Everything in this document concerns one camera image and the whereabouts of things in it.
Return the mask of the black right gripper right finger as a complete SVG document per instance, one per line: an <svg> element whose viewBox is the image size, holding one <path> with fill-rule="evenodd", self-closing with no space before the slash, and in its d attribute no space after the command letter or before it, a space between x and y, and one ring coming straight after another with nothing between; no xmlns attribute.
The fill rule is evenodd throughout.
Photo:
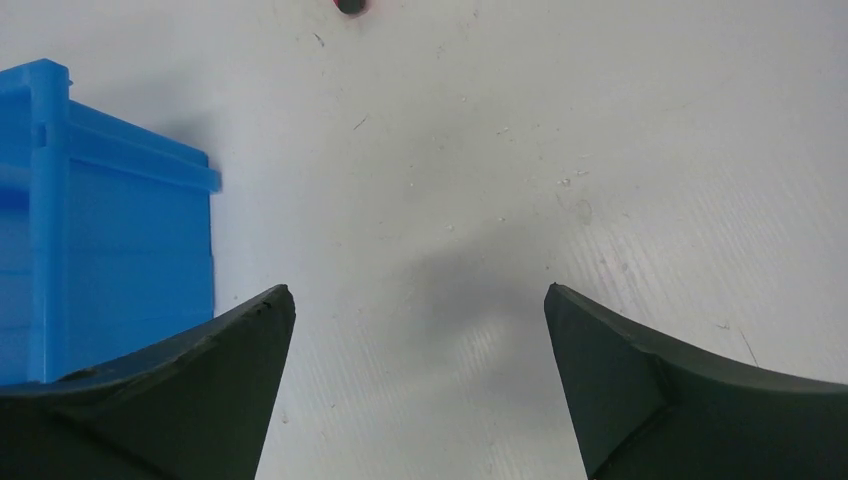
<svg viewBox="0 0 848 480"><path fill-rule="evenodd" d="M552 350L591 479L843 479L847 388L744 364L554 284Z"/></svg>

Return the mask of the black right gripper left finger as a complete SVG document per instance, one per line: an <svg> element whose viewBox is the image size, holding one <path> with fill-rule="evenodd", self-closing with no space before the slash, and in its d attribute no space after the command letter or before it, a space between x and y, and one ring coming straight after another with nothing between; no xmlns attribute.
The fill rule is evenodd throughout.
<svg viewBox="0 0 848 480"><path fill-rule="evenodd" d="M296 319L274 286L139 351L1 390L5 479L251 479Z"/></svg>

